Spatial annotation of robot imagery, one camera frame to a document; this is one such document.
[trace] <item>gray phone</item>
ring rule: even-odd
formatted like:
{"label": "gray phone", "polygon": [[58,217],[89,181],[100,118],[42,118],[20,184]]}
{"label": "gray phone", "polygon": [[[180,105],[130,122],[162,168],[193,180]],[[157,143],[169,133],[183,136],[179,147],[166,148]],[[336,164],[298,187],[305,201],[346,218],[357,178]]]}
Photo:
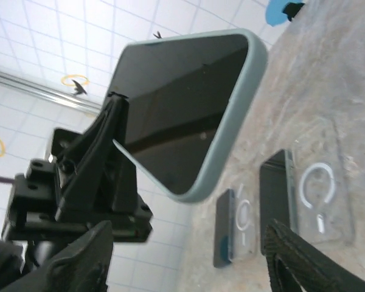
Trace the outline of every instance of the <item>gray phone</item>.
{"label": "gray phone", "polygon": [[129,44],[108,90],[129,103],[116,147],[174,200],[207,198],[266,61],[265,45],[242,29]]}

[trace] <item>light blue phone case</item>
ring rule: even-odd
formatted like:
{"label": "light blue phone case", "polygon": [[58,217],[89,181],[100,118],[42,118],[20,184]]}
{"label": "light blue phone case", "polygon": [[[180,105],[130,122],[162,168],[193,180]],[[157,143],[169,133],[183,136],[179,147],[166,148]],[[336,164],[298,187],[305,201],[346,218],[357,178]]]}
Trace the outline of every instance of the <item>light blue phone case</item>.
{"label": "light blue phone case", "polygon": [[248,40],[248,54],[241,69],[241,73],[235,83],[234,90],[230,96],[229,104],[219,124],[218,131],[208,149],[207,155],[201,166],[196,181],[190,190],[182,195],[171,193],[161,182],[159,182],[147,169],[145,169],[132,155],[129,154],[120,144],[116,147],[127,156],[135,166],[143,171],[154,183],[164,191],[171,199],[184,203],[196,203],[205,200],[211,195],[219,177],[227,162],[230,151],[238,136],[240,127],[249,110],[250,104],[258,89],[261,79],[265,73],[268,60],[268,52],[264,43],[254,33],[245,29],[222,30],[217,32],[198,33],[194,35],[176,36],[167,39],[141,41],[129,44],[156,44],[163,41],[186,40],[189,38],[217,37],[222,35],[243,35]]}

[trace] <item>white magnetic ring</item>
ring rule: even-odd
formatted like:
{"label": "white magnetic ring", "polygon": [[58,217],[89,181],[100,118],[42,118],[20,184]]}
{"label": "white magnetic ring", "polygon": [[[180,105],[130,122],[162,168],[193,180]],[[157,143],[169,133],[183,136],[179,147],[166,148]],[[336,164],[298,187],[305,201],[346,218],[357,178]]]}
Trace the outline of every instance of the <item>white magnetic ring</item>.
{"label": "white magnetic ring", "polygon": [[300,183],[299,183],[299,196],[300,199],[302,200],[302,203],[304,204],[304,206],[306,206],[309,209],[312,209],[312,204],[306,199],[305,197],[305,193],[304,193],[304,184],[305,184],[305,179],[307,178],[307,176],[314,170],[316,169],[323,169],[325,170],[329,177],[330,177],[330,188],[327,192],[326,197],[324,198],[324,202],[326,204],[328,204],[329,202],[331,202],[331,200],[334,197],[335,194],[335,182],[334,182],[334,172],[333,169],[326,163],[323,162],[318,162],[318,163],[314,163],[312,165],[310,165],[309,167],[307,167],[307,169],[303,172],[302,177],[300,178]]}
{"label": "white magnetic ring", "polygon": [[241,231],[245,231],[249,225],[250,225],[250,219],[249,219],[249,210],[248,210],[248,213],[246,214],[246,222],[241,225],[240,222],[239,222],[239,217],[241,215],[241,211],[243,210],[242,208],[246,206],[247,209],[248,206],[250,206],[250,202],[248,200],[242,200],[239,205],[238,205],[238,208],[237,208],[237,215],[235,216],[235,224],[237,225],[237,228]]}

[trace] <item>smartphone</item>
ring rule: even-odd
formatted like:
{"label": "smartphone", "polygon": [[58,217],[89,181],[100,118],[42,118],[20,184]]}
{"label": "smartphone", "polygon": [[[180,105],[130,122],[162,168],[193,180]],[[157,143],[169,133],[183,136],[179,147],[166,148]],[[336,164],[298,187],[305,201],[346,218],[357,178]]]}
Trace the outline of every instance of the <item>smartphone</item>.
{"label": "smartphone", "polygon": [[260,167],[260,233],[261,253],[265,255],[265,230],[271,219],[277,219],[285,226],[295,229],[292,220],[293,194],[287,173],[286,159],[290,151],[281,150]]}
{"label": "smartphone", "polygon": [[217,209],[215,214],[215,236],[214,236],[214,267],[224,268],[231,264],[229,254],[232,239],[230,230],[230,220],[233,220],[232,202],[234,200],[234,191],[226,190],[217,199]]}
{"label": "smartphone", "polygon": [[204,200],[266,62],[265,45],[243,29],[129,44],[108,90],[129,103],[126,135],[116,147],[172,199]]}

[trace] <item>black bird decal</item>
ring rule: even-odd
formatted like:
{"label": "black bird decal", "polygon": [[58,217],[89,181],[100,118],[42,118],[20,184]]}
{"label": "black bird decal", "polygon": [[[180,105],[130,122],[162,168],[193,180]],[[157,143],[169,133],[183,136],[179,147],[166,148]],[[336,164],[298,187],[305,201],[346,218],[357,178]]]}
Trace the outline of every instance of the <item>black bird decal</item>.
{"label": "black bird decal", "polygon": [[84,87],[82,87],[81,84],[79,84],[79,82],[77,82],[73,79],[72,79],[72,81],[75,84],[75,88],[74,88],[75,93],[73,93],[73,95],[77,96],[77,95],[83,94],[83,93],[88,94],[88,93],[86,93]]}
{"label": "black bird decal", "polygon": [[156,38],[162,38],[161,34],[157,31],[157,33],[153,33],[153,35],[156,37]]}
{"label": "black bird decal", "polygon": [[288,3],[282,13],[287,15],[289,21],[292,21],[293,18],[299,13],[300,9],[304,6],[304,3]]}

